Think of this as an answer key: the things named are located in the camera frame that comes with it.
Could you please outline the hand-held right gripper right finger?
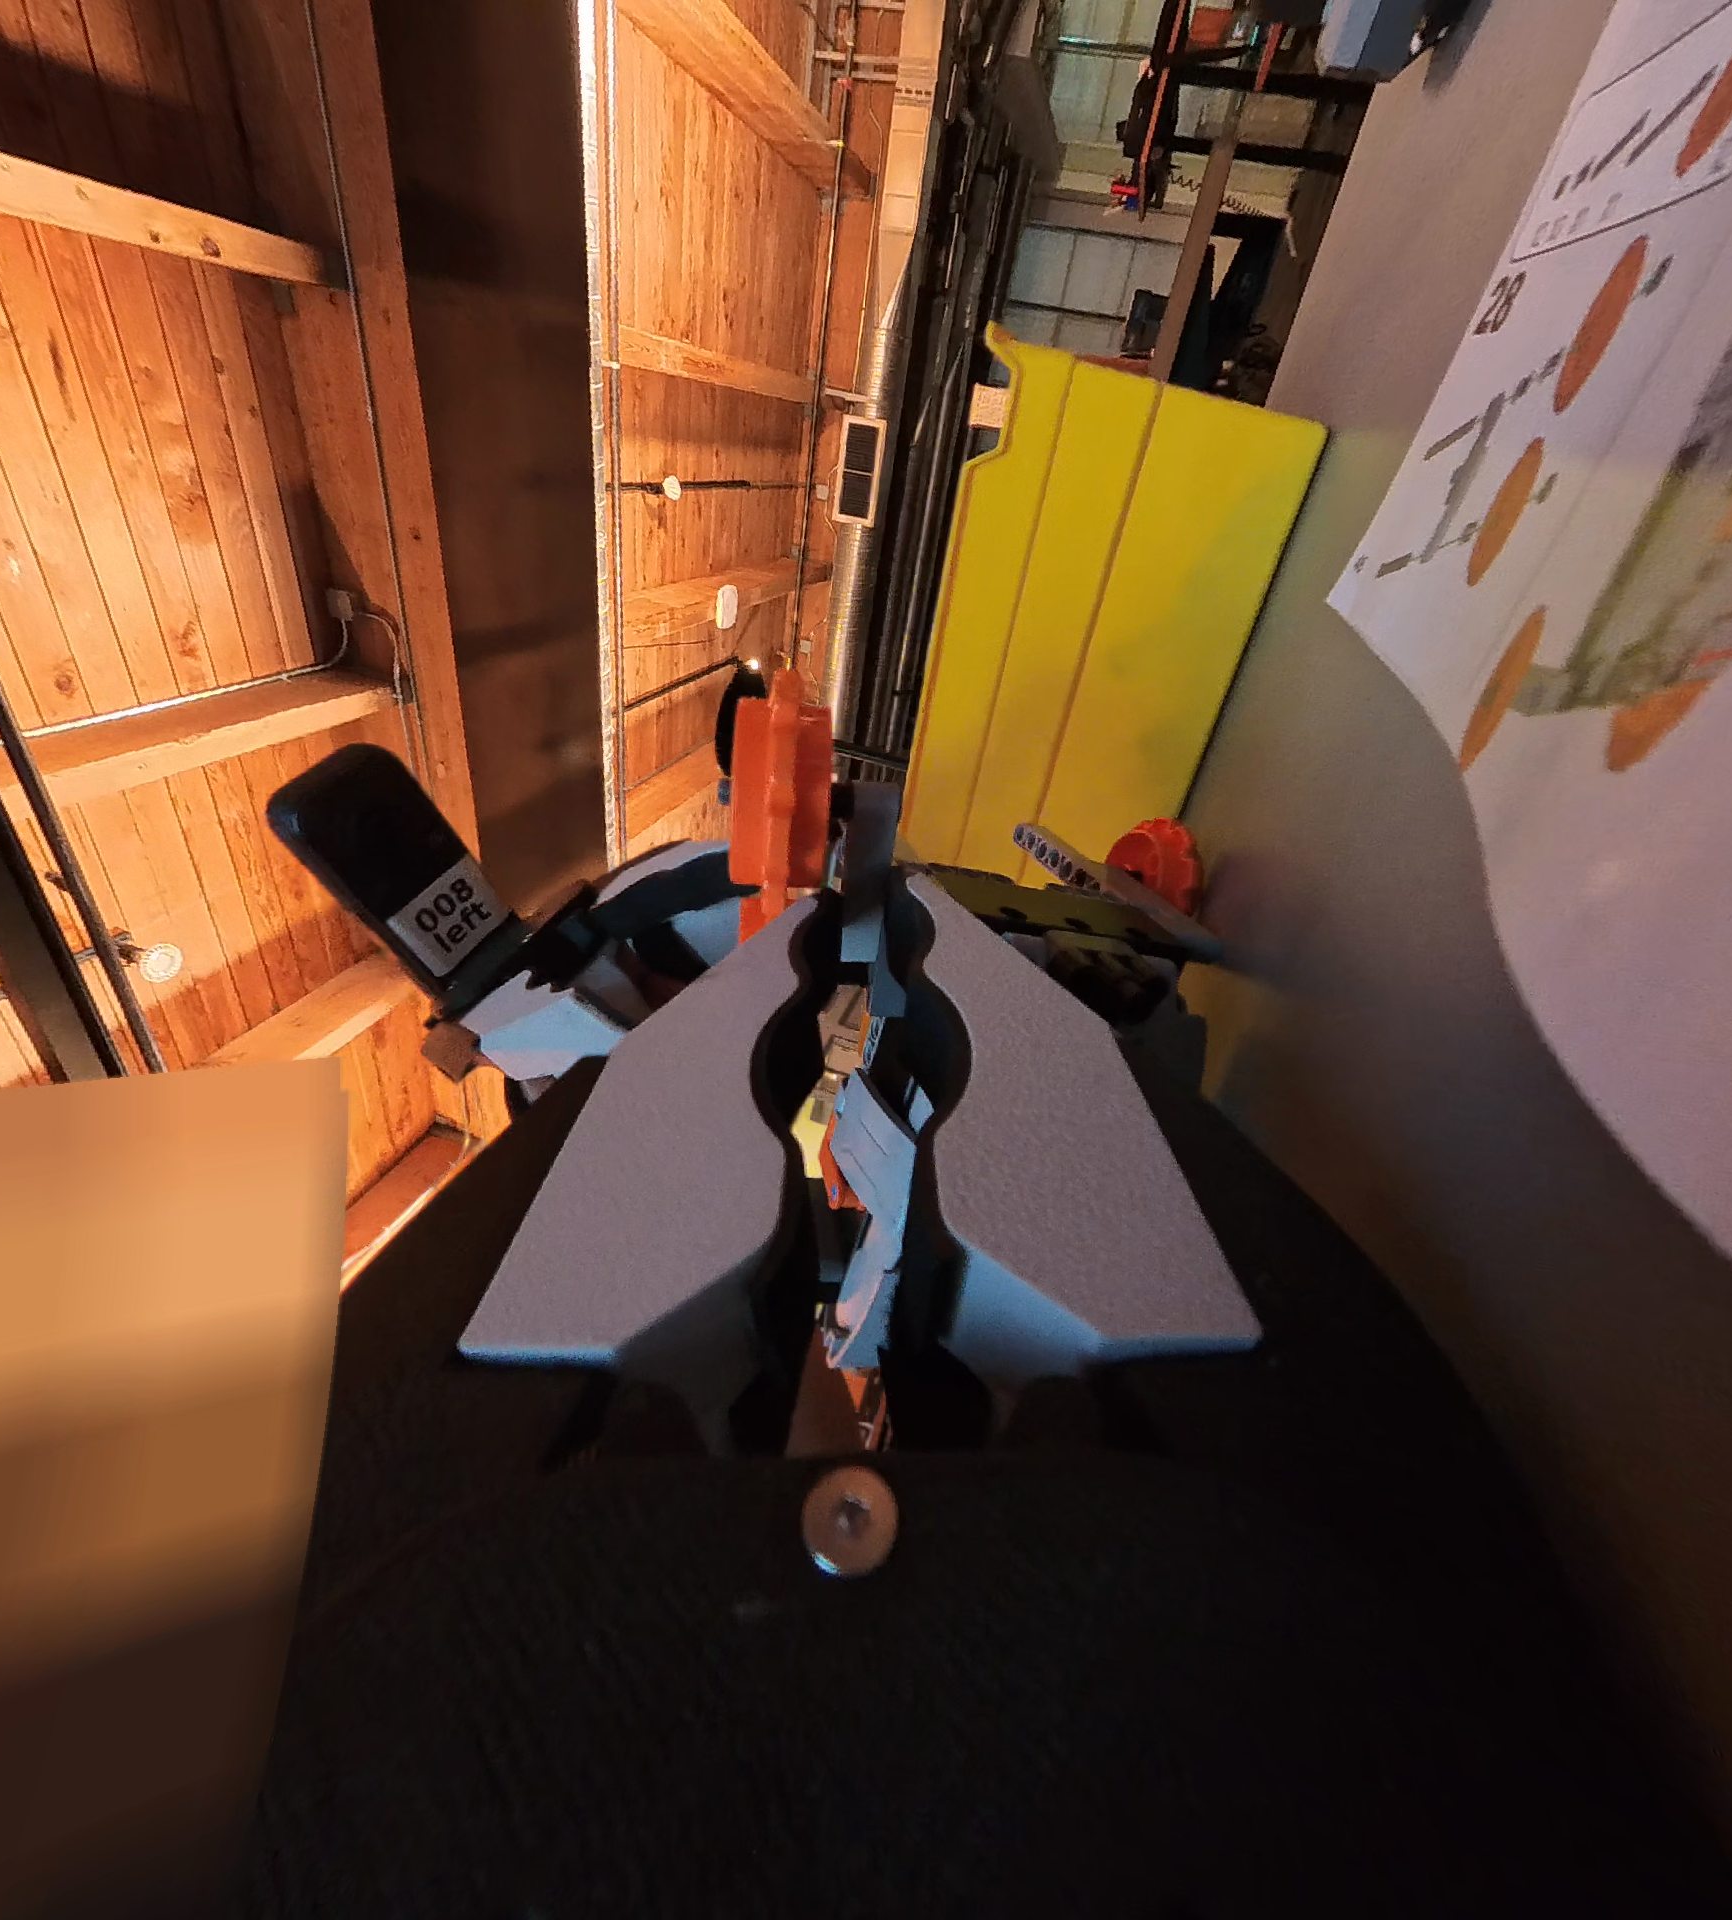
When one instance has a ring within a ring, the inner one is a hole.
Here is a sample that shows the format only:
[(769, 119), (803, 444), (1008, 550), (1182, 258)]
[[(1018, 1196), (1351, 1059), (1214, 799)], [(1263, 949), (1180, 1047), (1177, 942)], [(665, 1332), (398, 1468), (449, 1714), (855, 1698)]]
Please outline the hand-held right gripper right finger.
[(918, 1155), (879, 1331), (888, 1442), (970, 1454), (1040, 1382), (1229, 1359), (1263, 1322), (1175, 1145), (1189, 950), (1131, 909), (901, 874), (879, 1091)]

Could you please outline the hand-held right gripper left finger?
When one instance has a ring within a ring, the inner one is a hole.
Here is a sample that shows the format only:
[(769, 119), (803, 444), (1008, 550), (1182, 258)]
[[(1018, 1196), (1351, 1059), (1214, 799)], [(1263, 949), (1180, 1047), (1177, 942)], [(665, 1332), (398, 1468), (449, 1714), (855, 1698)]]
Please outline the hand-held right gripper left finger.
[(763, 1117), (765, 1026), (802, 988), (806, 896), (614, 1046), (459, 1337), (479, 1363), (591, 1366), (673, 1390), (715, 1454), (759, 1378), (752, 1282), (796, 1190)]

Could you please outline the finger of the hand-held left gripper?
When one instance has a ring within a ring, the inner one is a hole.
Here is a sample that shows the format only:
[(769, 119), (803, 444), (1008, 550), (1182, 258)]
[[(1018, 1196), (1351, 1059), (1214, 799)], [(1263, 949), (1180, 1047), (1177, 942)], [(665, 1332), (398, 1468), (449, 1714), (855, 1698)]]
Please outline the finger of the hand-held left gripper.
[(682, 841), (617, 874), (591, 918), (643, 973), (689, 985), (740, 947), (747, 900), (728, 844)]

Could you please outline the grey bracket with orange wheels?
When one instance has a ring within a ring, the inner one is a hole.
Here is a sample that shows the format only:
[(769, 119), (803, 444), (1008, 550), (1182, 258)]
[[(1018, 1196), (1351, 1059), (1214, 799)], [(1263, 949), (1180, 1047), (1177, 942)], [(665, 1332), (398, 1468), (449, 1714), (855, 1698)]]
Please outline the grey bracket with orange wheels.
[(831, 710), (809, 697), (795, 666), (765, 686), (742, 672), (721, 705), (715, 739), (729, 777), (737, 938), (748, 942), (802, 896), (834, 890), (838, 963), (866, 969), (872, 1020), (902, 1017), (906, 986), (891, 947), (899, 793), (834, 781)]

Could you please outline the grey orange brick robot model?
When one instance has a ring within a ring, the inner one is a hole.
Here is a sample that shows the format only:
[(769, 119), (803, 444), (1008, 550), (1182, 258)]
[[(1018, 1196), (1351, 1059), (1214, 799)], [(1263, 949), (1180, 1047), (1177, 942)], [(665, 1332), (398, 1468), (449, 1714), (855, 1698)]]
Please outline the grey orange brick robot model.
[(976, 1447), (1023, 1390), (1252, 1351), (1263, 1326), (1163, 1126), (1218, 943), (1017, 831), (1054, 883), (899, 864), (819, 1184), (842, 1266), (789, 1449)]

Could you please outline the yellow plastic bin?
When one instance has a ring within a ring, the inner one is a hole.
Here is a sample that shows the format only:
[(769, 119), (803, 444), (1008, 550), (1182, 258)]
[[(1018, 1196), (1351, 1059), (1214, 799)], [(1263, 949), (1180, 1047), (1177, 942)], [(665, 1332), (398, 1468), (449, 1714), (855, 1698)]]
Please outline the yellow plastic bin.
[(1182, 804), (1281, 565), (1322, 426), (986, 335), (918, 719), (891, 767), (899, 861), (1131, 909), (1227, 961)]

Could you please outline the open white instruction booklet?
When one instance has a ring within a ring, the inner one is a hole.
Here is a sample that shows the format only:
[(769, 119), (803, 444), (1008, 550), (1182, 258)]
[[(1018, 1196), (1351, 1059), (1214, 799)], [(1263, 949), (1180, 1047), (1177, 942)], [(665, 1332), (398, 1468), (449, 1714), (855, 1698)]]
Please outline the open white instruction booklet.
[(1732, 1262), (1732, 6), (1607, 15), (1329, 604), (1548, 1047)]

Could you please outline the silver air duct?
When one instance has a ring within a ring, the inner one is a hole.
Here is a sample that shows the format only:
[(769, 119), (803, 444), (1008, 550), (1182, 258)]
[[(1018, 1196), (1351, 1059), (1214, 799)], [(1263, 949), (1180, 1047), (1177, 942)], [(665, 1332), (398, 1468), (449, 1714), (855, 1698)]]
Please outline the silver air duct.
[(906, 365), (906, 279), (927, 208), (936, 96), (949, 34), (949, 6), (875, 8), (899, 27), (899, 53), (875, 109), (885, 144), (875, 164), (875, 213), (868, 225), (860, 283), (860, 345), (851, 381), (838, 390), (836, 467), (831, 488), (834, 558), (828, 598), (822, 703), (834, 737), (866, 739), (868, 612), (875, 588), (879, 530), (886, 518), (888, 469), (896, 451), (896, 384)]

